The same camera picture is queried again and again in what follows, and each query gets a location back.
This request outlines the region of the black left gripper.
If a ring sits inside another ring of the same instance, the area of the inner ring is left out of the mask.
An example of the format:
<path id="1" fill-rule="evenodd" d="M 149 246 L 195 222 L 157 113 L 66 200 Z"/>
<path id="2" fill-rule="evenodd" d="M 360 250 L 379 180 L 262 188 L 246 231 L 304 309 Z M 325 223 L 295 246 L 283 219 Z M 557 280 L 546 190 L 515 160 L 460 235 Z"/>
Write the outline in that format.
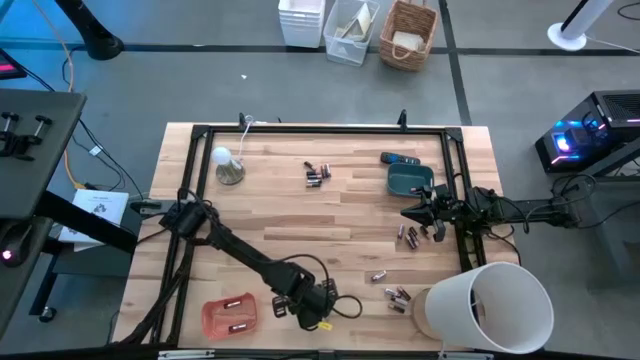
<path id="1" fill-rule="evenodd" d="M 276 318 L 282 318 L 289 312 L 295 315 L 303 330 L 316 330 L 318 323 L 325 319 L 339 297 L 333 278 L 315 284 L 310 278 L 302 280 L 292 295 L 275 296 L 272 310 Z"/>

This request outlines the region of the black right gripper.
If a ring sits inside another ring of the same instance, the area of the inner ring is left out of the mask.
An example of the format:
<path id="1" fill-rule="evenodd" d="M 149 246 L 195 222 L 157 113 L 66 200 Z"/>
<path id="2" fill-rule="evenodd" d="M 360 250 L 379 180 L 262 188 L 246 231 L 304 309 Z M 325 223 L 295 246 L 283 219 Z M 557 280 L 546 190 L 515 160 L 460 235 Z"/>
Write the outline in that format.
<path id="1" fill-rule="evenodd" d="M 461 205 L 456 200 L 446 184 L 436 185 L 432 188 L 424 185 L 410 189 L 412 195 L 418 195 L 420 200 L 417 205 L 405 208 L 401 215 L 410 220 L 427 227 L 432 226 L 435 230 L 434 241 L 442 242 L 446 235 L 444 222 L 455 222 L 462 214 Z"/>

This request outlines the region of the orange plastic tray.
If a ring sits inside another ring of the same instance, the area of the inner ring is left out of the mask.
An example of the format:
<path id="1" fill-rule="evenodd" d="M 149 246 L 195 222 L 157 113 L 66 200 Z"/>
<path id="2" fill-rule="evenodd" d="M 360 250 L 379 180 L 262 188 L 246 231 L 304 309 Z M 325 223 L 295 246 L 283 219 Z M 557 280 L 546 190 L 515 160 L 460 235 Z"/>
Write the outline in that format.
<path id="1" fill-rule="evenodd" d="M 241 305 L 224 308 L 225 303 L 234 300 L 241 300 Z M 201 322 L 203 334 L 211 341 L 253 331 L 258 323 L 255 297 L 251 293 L 244 293 L 240 296 L 206 302 L 201 309 Z M 236 324 L 247 324 L 247 329 L 230 333 L 229 327 Z"/>

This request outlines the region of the white lamp shade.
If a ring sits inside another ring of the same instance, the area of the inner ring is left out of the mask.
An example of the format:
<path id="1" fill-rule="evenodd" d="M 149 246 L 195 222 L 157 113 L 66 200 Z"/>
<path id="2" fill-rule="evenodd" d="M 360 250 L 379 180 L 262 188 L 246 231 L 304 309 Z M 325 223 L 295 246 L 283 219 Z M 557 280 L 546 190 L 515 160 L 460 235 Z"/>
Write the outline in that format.
<path id="1" fill-rule="evenodd" d="M 523 267 L 495 262 L 442 280 L 412 300 L 411 317 L 446 345 L 528 354 L 549 340 L 551 299 Z"/>

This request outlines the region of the black computer with lights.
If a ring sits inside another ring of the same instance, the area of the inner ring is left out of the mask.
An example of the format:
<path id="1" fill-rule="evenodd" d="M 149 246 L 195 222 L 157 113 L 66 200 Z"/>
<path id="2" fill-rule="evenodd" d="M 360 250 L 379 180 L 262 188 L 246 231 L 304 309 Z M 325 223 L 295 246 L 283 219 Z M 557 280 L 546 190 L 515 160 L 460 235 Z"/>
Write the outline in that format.
<path id="1" fill-rule="evenodd" d="M 640 90 L 594 91 L 535 142 L 547 173 L 580 171 L 640 137 Z"/>

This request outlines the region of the woven wicker basket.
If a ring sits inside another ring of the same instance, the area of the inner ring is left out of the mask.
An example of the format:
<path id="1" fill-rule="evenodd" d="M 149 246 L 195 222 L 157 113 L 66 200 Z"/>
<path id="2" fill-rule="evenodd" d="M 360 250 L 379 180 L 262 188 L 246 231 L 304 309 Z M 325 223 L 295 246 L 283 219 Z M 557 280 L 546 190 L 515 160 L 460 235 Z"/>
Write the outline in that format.
<path id="1" fill-rule="evenodd" d="M 409 0 L 394 0 L 379 38 L 379 54 L 385 65 L 408 72 L 419 72 L 424 67 L 433 46 L 438 13 L 427 6 L 426 0 L 421 2 L 416 5 Z M 417 35 L 423 43 L 417 50 L 396 44 L 393 37 L 397 32 Z"/>

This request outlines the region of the grey side desk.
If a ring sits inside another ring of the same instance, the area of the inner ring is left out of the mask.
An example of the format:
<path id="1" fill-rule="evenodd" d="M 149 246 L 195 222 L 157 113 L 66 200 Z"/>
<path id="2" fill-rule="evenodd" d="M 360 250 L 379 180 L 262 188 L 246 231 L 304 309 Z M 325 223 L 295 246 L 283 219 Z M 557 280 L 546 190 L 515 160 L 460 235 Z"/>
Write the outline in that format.
<path id="1" fill-rule="evenodd" d="M 558 178 L 574 218 L 565 235 L 596 242 L 596 258 L 621 280 L 640 282 L 640 138 Z"/>

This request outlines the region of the white tower fan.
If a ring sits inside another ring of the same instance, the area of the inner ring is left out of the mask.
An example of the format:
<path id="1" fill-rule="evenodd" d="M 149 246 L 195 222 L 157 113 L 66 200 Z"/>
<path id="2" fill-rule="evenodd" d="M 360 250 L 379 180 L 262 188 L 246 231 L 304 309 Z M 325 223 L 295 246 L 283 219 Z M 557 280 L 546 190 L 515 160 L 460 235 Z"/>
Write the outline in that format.
<path id="1" fill-rule="evenodd" d="M 549 26 L 547 38 L 565 51 L 583 49 L 587 43 L 586 32 L 613 2 L 614 0 L 580 0 L 563 22 Z"/>

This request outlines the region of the white booklet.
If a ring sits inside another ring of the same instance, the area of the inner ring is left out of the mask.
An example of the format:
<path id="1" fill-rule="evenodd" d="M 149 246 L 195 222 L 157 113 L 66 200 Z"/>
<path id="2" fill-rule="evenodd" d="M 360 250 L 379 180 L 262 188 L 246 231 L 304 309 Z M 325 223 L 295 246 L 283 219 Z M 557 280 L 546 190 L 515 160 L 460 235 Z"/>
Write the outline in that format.
<path id="1" fill-rule="evenodd" d="M 128 200 L 129 195 L 125 192 L 79 189 L 72 204 L 119 226 Z M 101 242 L 68 227 L 62 228 L 58 240 L 72 243 L 75 252 L 102 246 Z"/>

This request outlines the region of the dark curved desk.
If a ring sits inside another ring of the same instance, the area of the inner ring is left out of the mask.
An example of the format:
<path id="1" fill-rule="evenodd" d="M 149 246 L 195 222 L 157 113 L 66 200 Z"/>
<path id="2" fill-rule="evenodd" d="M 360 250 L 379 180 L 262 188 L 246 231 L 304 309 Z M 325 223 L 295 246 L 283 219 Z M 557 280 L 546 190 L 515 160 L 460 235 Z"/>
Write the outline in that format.
<path id="1" fill-rule="evenodd" d="M 0 235 L 7 225 L 22 222 L 28 222 L 32 225 L 28 257 L 23 264 L 13 268 L 6 267 L 0 261 L 0 339 L 4 336 L 16 311 L 53 226 L 53 221 L 45 217 L 33 217 L 23 221 L 3 220 L 0 221 Z"/>

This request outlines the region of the black device with light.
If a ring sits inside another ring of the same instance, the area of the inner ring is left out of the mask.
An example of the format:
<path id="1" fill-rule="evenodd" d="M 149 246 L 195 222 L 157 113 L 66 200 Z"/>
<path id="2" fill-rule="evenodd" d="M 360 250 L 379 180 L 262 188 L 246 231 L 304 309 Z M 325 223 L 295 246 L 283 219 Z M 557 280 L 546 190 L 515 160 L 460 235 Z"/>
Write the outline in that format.
<path id="1" fill-rule="evenodd" d="M 0 261 L 9 268 L 18 267 L 28 257 L 32 225 L 28 222 L 13 223 L 0 235 Z"/>

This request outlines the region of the black clamp device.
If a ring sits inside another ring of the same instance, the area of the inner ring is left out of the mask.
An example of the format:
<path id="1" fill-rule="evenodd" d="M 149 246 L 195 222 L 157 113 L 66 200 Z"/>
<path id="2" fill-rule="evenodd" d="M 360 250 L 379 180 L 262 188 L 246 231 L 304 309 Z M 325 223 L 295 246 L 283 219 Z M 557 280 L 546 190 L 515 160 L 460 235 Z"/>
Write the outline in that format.
<path id="1" fill-rule="evenodd" d="M 2 112 L 0 114 L 6 120 L 4 129 L 0 131 L 0 142 L 4 145 L 0 149 L 0 157 L 14 157 L 22 161 L 33 161 L 34 158 L 28 155 L 31 146 L 40 145 L 43 142 L 41 130 L 53 124 L 53 120 L 43 115 L 36 115 L 35 120 L 39 123 L 33 135 L 17 135 L 11 130 L 16 125 L 20 116 L 14 112 Z"/>

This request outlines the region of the black stand base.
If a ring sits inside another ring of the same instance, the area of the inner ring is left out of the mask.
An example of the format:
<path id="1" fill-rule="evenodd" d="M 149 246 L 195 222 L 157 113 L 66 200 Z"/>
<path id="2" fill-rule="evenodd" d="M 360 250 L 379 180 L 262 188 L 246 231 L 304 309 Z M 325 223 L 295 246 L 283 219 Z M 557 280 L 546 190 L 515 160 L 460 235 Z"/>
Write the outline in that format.
<path id="1" fill-rule="evenodd" d="M 91 12 L 83 0 L 55 0 L 84 41 L 84 48 L 94 60 L 115 58 L 124 50 L 122 40 L 111 33 Z"/>

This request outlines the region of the black monitor red screen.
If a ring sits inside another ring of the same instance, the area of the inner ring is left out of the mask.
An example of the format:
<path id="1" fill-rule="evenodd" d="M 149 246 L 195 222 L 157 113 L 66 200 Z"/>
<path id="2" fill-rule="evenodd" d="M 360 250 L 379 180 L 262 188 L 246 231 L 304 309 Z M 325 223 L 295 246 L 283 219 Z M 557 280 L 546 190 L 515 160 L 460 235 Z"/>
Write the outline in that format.
<path id="1" fill-rule="evenodd" d="M 0 80 L 26 78 L 27 73 L 22 66 L 6 51 L 0 49 Z"/>

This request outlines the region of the black aluminium table frame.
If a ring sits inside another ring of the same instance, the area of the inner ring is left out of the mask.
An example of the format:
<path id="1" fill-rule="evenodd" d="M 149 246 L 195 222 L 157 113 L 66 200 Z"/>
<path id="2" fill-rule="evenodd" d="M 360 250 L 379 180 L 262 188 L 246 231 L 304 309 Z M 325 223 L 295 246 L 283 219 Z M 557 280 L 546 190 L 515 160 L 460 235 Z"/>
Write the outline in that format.
<path id="1" fill-rule="evenodd" d="M 212 151 L 226 147 L 245 169 L 242 181 L 223 185 Z M 328 269 L 338 285 L 338 310 L 331 331 L 307 332 L 292 316 L 275 318 L 271 292 L 260 277 L 209 247 L 191 251 L 190 277 L 176 305 L 166 312 L 160 334 L 179 345 L 207 343 L 202 306 L 211 300 L 252 293 L 257 327 L 222 341 L 226 348 L 345 350 L 433 350 L 437 342 L 420 334 L 411 319 L 388 308 L 384 288 L 419 291 L 461 269 L 453 235 L 444 242 L 422 241 L 412 250 L 397 232 L 411 205 L 386 188 L 382 152 L 418 157 L 437 182 L 499 188 L 497 164 L 484 127 L 415 127 L 401 131 L 378 126 L 257 126 L 247 135 L 233 127 L 171 124 L 166 128 L 151 194 L 172 199 L 188 187 L 210 200 L 222 222 L 270 257 L 298 254 L 303 266 Z M 304 162 L 331 178 L 307 188 Z M 370 277 L 386 270 L 372 282 Z"/>

